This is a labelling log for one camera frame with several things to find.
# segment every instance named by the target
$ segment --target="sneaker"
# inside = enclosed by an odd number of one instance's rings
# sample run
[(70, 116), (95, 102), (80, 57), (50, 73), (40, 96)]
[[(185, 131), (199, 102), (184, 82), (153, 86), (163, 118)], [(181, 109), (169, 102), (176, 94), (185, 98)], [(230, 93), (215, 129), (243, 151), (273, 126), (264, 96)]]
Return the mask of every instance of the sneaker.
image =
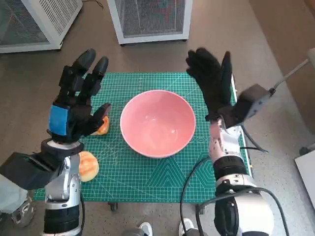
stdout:
[[(185, 224), (185, 227), (186, 227), (187, 231), (189, 229), (194, 229), (193, 222), (190, 219), (184, 218), (184, 224)], [(179, 224), (179, 228), (178, 228), (178, 235), (179, 236), (183, 236), (184, 234), (185, 234), (185, 232), (184, 232), (183, 224), (182, 224), (182, 221), (181, 221), (180, 224)]]
[(139, 228), (141, 228), (147, 236), (153, 236), (152, 226), (148, 222), (142, 223)]

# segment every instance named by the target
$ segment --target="grid pattern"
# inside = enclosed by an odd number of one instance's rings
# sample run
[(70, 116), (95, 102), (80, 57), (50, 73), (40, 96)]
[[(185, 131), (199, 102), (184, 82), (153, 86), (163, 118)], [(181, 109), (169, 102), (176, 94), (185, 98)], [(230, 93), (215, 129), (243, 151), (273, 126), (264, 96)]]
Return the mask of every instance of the grid pattern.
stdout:
[(20, 0), (0, 0), (0, 45), (48, 42)]
[[(177, 93), (189, 102), (196, 116), (192, 141), (179, 153), (165, 159), (150, 159), (133, 151), (120, 132), (120, 115), (135, 95), (164, 89)], [(86, 201), (178, 203), (186, 178), (195, 163), (208, 155), (209, 123), (207, 108), (197, 83), (187, 73), (107, 73), (102, 88), (93, 98), (94, 109), (105, 102), (112, 104), (111, 126), (105, 136), (89, 136), (81, 141), (85, 150), (99, 162), (99, 173), (83, 183)], [(242, 157), (248, 168), (245, 151)], [(200, 203), (214, 196), (215, 178), (208, 161), (192, 177), (185, 196), (187, 203)], [(44, 198), (44, 190), (36, 192)]]
[(185, 0), (115, 0), (124, 38), (182, 34)]
[(59, 35), (78, 7), (77, 0), (40, 0), (39, 3)]

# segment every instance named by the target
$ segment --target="wire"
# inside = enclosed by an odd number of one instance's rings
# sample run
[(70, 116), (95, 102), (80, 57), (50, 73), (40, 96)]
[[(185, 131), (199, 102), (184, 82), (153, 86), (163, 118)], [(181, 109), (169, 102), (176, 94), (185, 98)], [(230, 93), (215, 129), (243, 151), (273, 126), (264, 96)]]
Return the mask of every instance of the wire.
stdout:
[(102, 3), (100, 3), (99, 1), (97, 1), (97, 0), (85, 0), (85, 1), (82, 1), (82, 2), (89, 2), (89, 1), (95, 1), (101, 8), (102, 8), (102, 10), (104, 9), (104, 6), (103, 6), (103, 4)]
[(244, 134), (247, 136), (247, 138), (249, 139), (249, 141), (257, 148), (250, 148), (250, 147), (246, 147), (246, 149), (255, 149), (255, 150), (259, 150), (263, 153), (269, 153), (267, 150), (263, 149), (258, 143), (256, 143), (256, 141), (251, 137), (251, 135), (247, 132), (247, 130), (245, 129), (245, 127), (243, 125), (241, 125)]
[(181, 201), (180, 201), (180, 207), (179, 207), (179, 210), (180, 210), (180, 215), (181, 215), (181, 222), (182, 222), (182, 225), (183, 225), (183, 230), (185, 232), (185, 235), (187, 235), (187, 229), (186, 229), (186, 226), (185, 226), (185, 222), (184, 222), (184, 217), (183, 217), (183, 200), (184, 200), (184, 195), (185, 195), (185, 192), (186, 192), (186, 188), (188, 186), (188, 182), (190, 181), (190, 178), (192, 177), (193, 173), (195, 172), (195, 170), (197, 170), (197, 168), (202, 164), (204, 163), (205, 161), (207, 160), (210, 160), (210, 157), (206, 157), (206, 158), (203, 158), (201, 161), (199, 161), (197, 164), (195, 164), (195, 166), (193, 167), (191, 173), (189, 174), (186, 182), (185, 182), (185, 185), (183, 187), (183, 191), (182, 191), (182, 194), (181, 194)]
[[(181, 222), (182, 222), (182, 225), (183, 225), (183, 230), (185, 232), (185, 235), (187, 235), (187, 229), (185, 227), (185, 222), (184, 222), (184, 217), (183, 217), (183, 200), (184, 200), (184, 195), (185, 195), (185, 191), (186, 191), (186, 188), (188, 186), (188, 183), (192, 177), (192, 175), (194, 174), (194, 172), (199, 168), (199, 166), (201, 164), (203, 164), (204, 162), (206, 162), (207, 160), (210, 160), (210, 157), (206, 157), (206, 158), (203, 158), (201, 161), (199, 161), (197, 164), (195, 164), (195, 166), (193, 167), (192, 171), (190, 172), (188, 178), (186, 179), (186, 182), (185, 182), (185, 185), (183, 187), (183, 191), (182, 191), (182, 194), (181, 194), (181, 201), (180, 201), (180, 217), (181, 217)], [(250, 191), (261, 191), (261, 192), (266, 192), (268, 193), (276, 202), (277, 206), (278, 206), (278, 209), (280, 211), (280, 215), (281, 215), (281, 218), (282, 218), (282, 222), (283, 222), (283, 226), (284, 226), (284, 230), (285, 230), (285, 234), (286, 236), (289, 236), (289, 230), (288, 230), (288, 227), (287, 227), (287, 223), (286, 223), (286, 220), (285, 220), (285, 215), (284, 215), (284, 211), (281, 207), (281, 204), (279, 202), (279, 200), (277, 199), (277, 197), (268, 189), (265, 189), (265, 188), (259, 188), (259, 187), (251, 187), (249, 186), (247, 189), (244, 189), (244, 190), (241, 190), (241, 191), (238, 191), (236, 193), (233, 193), (233, 194), (222, 194), (220, 196), (217, 196), (215, 198), (212, 198), (206, 202), (204, 202), (203, 204), (201, 205), (196, 205), (196, 221), (197, 221), (197, 226), (198, 226), (198, 230), (199, 230), (199, 234), (200, 236), (204, 236), (203, 234), (203, 230), (202, 230), (202, 225), (201, 225), (201, 222), (200, 222), (200, 209), (204, 208), (206, 205), (208, 204), (211, 204), (211, 203), (214, 203), (216, 201), (219, 201), (219, 200), (223, 200), (223, 199), (227, 199), (227, 198), (232, 198), (232, 197), (237, 197), (237, 196), (240, 196), (244, 193), (248, 193)]]
[(272, 89), (275, 91), (277, 89), (277, 87), (282, 84), (284, 81), (286, 81), (291, 75), (293, 75), (296, 71), (298, 71), (299, 69), (301, 69), (304, 65), (306, 65), (309, 62), (308, 59), (306, 59), (305, 61), (303, 61), (301, 64), (297, 65), (293, 70), (291, 70), (289, 73), (287, 73), (285, 76), (283, 76), (283, 78), (278, 81), (273, 87)]
[(81, 231), (79, 235), (81, 236), (83, 233), (84, 223), (85, 223), (85, 204), (84, 204), (82, 193), (80, 193), (80, 201), (81, 201), (81, 207), (82, 207), (82, 222), (81, 222)]
[(260, 149), (258, 149), (258, 148), (256, 148), (256, 147), (240, 147), (240, 149), (251, 149), (251, 150), (260, 151)]
[[(283, 210), (283, 208), (282, 208), (282, 206), (281, 206), (281, 204), (280, 204), (278, 198), (277, 198), (276, 195), (274, 195), (273, 192), (271, 192), (270, 190), (265, 189), (265, 188), (259, 188), (259, 187), (249, 187), (249, 188), (247, 188), (247, 189), (238, 191), (238, 192), (233, 193), (233, 194), (223, 194), (223, 195), (220, 195), (220, 196), (218, 196), (218, 197), (212, 198), (212, 199), (210, 199), (210, 200), (204, 202), (204, 203), (201, 204), (201, 205), (197, 205), (197, 206), (196, 206), (196, 210), (198, 211), (198, 212), (196, 212), (197, 224), (198, 224), (198, 221), (199, 221), (199, 225), (201, 226), (200, 218), (197, 217), (197, 213), (198, 213), (198, 215), (199, 215), (199, 212), (200, 212), (200, 209), (201, 209), (201, 208), (204, 208), (206, 205), (211, 204), (211, 203), (214, 203), (214, 202), (216, 202), (216, 201), (220, 201), (220, 200), (227, 199), (227, 198), (233, 198), (233, 197), (235, 198), (235, 197), (238, 197), (238, 196), (240, 196), (240, 195), (242, 195), (242, 194), (244, 194), (244, 193), (248, 193), (248, 192), (250, 192), (250, 191), (261, 191), (261, 192), (268, 193), (268, 194), (275, 200), (275, 202), (276, 202), (276, 204), (277, 204), (277, 206), (278, 206), (278, 209), (279, 209), (281, 218), (282, 218), (282, 222), (283, 222), (285, 234), (286, 234), (287, 236), (289, 236), (290, 234), (289, 234), (289, 229), (288, 229), (288, 227), (287, 227), (287, 223), (286, 223), (286, 220), (285, 220), (284, 210)], [(202, 226), (201, 226), (201, 228), (199, 228), (199, 234), (200, 234), (200, 236), (203, 236)]]

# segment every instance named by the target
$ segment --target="mesh panel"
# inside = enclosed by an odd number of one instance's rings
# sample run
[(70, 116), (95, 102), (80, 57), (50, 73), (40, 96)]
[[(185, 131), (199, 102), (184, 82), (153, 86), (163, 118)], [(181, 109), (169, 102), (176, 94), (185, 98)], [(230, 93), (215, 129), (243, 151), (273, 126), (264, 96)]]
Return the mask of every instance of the mesh panel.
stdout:
[(48, 42), (20, 0), (0, 0), (0, 45)]
[(124, 38), (182, 34), (185, 0), (115, 0)]
[(39, 3), (59, 35), (78, 8), (76, 0), (40, 0)]

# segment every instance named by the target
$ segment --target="table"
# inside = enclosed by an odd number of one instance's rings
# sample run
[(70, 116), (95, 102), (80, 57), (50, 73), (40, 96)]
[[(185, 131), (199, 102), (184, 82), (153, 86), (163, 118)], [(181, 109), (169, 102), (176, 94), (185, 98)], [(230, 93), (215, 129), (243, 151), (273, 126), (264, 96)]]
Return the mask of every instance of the table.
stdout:
[[(94, 110), (105, 102), (112, 104), (111, 125), (105, 136), (81, 139), (85, 150), (99, 162), (99, 173), (83, 183), (85, 201), (179, 203), (180, 195), (196, 162), (208, 155), (209, 123), (205, 121), (207, 108), (202, 93), (186, 72), (167, 73), (107, 73), (101, 90), (92, 99)], [(192, 106), (196, 116), (196, 131), (192, 141), (179, 153), (165, 159), (150, 159), (133, 151), (120, 132), (120, 114), (135, 95), (164, 89), (177, 93)], [(235, 103), (235, 86), (231, 101)], [(240, 137), (244, 146), (244, 135)], [(248, 155), (241, 150), (248, 173)], [(184, 202), (201, 203), (214, 197), (215, 178), (211, 161), (196, 171), (185, 194)], [(44, 189), (37, 190), (35, 199), (44, 199)]]

